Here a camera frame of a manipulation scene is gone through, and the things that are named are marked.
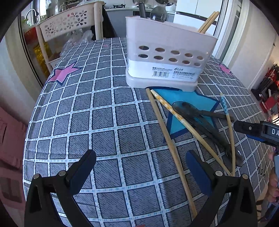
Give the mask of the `person's right hand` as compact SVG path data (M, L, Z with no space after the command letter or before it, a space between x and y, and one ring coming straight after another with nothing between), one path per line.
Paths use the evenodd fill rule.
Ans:
M278 177L275 173L275 168L273 167L269 174L268 189L266 192L266 199L270 203L277 202L278 198Z

